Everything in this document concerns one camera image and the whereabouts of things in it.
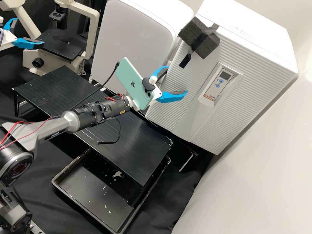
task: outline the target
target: black cable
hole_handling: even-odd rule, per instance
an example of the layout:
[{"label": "black cable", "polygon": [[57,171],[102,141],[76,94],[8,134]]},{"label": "black cable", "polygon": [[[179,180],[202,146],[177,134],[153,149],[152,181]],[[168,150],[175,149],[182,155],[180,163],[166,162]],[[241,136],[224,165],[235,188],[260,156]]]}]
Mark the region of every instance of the black cable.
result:
[{"label": "black cable", "polygon": [[14,190],[15,195],[17,196],[17,198],[19,199],[19,202],[21,203],[22,207],[27,210],[25,203],[23,202],[22,198],[20,197],[19,193],[17,192],[16,188],[14,185],[12,185],[12,188]]},{"label": "black cable", "polygon": [[121,124],[120,124],[120,122],[119,122],[118,119],[116,119],[116,120],[117,120],[117,122],[119,123],[119,131],[118,131],[118,138],[117,138],[117,140],[116,140],[116,141],[112,141],[112,142],[98,141],[98,145],[115,144],[115,143],[119,140],[120,134],[121,134]]},{"label": "black cable", "polygon": [[111,75],[109,76],[109,78],[104,82],[104,84],[102,84],[98,89],[96,89],[94,92],[92,92],[91,94],[89,94],[88,96],[86,96],[84,99],[82,99],[81,101],[77,102],[72,108],[70,108],[70,111],[72,111],[76,106],[78,106],[80,103],[82,103],[84,100],[86,100],[88,97],[92,96],[93,94],[95,94],[97,91],[99,91],[100,89],[102,89],[104,87],[104,85],[106,85],[106,83],[111,79],[111,77],[113,76],[113,74],[115,73],[117,67],[119,66],[119,62],[116,63],[115,68],[113,70],[113,72],[111,73]]}]

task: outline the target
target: smartphone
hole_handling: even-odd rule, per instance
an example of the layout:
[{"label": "smartphone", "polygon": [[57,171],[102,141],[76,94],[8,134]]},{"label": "smartphone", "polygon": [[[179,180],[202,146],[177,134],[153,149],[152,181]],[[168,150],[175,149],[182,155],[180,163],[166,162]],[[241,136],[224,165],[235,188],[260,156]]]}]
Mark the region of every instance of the smartphone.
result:
[{"label": "smartphone", "polygon": [[142,76],[126,57],[121,60],[116,76],[138,107],[145,110],[153,100],[154,92],[144,88]]}]

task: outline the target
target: black surface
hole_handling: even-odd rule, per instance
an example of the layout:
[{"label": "black surface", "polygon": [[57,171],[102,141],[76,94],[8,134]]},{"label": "black surface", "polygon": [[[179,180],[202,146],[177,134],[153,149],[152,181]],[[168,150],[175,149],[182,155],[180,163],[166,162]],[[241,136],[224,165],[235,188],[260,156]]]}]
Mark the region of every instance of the black surface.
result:
[{"label": "black surface", "polygon": [[[15,88],[22,97],[49,116],[60,115],[95,89],[66,67]],[[105,97],[99,91],[85,103],[101,101]],[[131,112],[117,118],[121,123],[121,137],[115,144],[97,144],[97,141],[117,139],[119,126],[115,120],[82,130],[76,135],[141,186],[145,186],[170,149],[169,141]]]},{"label": "black surface", "polygon": [[[96,164],[86,166],[86,163],[93,157],[97,157],[96,154],[88,150],[75,163],[66,167],[55,183],[70,199],[81,204],[103,224],[117,232],[134,209],[109,184],[90,172],[89,166],[95,167]],[[105,174],[109,165],[100,162],[102,158],[97,158],[98,163],[101,163],[98,165],[102,165],[102,173]]]},{"label": "black surface", "polygon": [[144,192],[140,203],[135,206],[129,205],[127,200],[111,189],[112,184],[128,186],[125,178],[112,177],[108,172],[111,169],[110,165],[91,149],[86,150],[66,166],[53,179],[53,183],[57,189],[109,231],[124,233],[169,162],[168,157],[162,161],[154,174],[153,182]]},{"label": "black surface", "polygon": [[87,44],[83,37],[59,29],[48,29],[37,40],[45,42],[43,50],[70,61],[81,55]]}]

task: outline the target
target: red wire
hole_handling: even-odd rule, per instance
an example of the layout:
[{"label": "red wire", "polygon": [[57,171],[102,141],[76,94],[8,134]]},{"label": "red wire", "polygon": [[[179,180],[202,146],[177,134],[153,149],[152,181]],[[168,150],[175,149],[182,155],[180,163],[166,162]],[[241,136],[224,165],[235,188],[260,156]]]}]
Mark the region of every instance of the red wire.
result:
[{"label": "red wire", "polygon": [[0,146],[3,144],[3,142],[5,141],[5,139],[8,137],[8,135],[10,134],[10,132],[15,128],[15,126],[17,125],[17,124],[25,124],[26,122],[25,121],[18,121],[18,122],[16,122],[15,124],[13,124],[13,126],[10,128],[10,130],[7,132],[7,134],[4,136],[4,138],[1,140],[1,142],[0,142]]},{"label": "red wire", "polygon": [[115,99],[113,99],[113,98],[111,98],[111,97],[107,97],[106,99],[111,100],[111,101],[115,101],[115,102],[116,102],[116,100],[115,100]]},{"label": "red wire", "polygon": [[124,96],[122,94],[120,94],[120,93],[117,93],[117,95],[121,96],[121,99],[124,98]]},{"label": "red wire", "polygon": [[25,138],[25,137],[27,137],[27,136],[29,136],[29,135],[35,133],[35,132],[36,132],[39,128],[41,128],[42,125],[44,125],[48,120],[53,119],[53,118],[55,118],[55,117],[57,117],[57,116],[53,116],[53,117],[48,118],[47,120],[45,120],[42,124],[40,124],[39,127],[37,127],[37,128],[36,128],[34,131],[32,131],[31,133],[29,133],[29,134],[27,134],[27,135],[25,135],[25,136],[22,136],[22,137],[20,137],[20,138],[18,138],[18,139],[16,139],[16,140],[10,142],[9,144],[6,144],[5,146],[1,147],[1,148],[0,148],[0,151],[3,150],[3,149],[5,149],[5,148],[8,147],[9,145],[13,144],[14,142],[19,141],[19,140],[21,140],[21,139],[23,139],[23,138]]}]

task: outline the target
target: metal bracket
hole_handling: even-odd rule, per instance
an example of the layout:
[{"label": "metal bracket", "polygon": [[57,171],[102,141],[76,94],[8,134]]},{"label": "metal bracket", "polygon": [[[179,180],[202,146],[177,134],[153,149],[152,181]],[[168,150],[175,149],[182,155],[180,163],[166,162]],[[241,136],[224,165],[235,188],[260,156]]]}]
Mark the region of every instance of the metal bracket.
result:
[{"label": "metal bracket", "polygon": [[45,234],[45,232],[41,230],[41,228],[38,227],[33,221],[31,221],[27,234]]}]

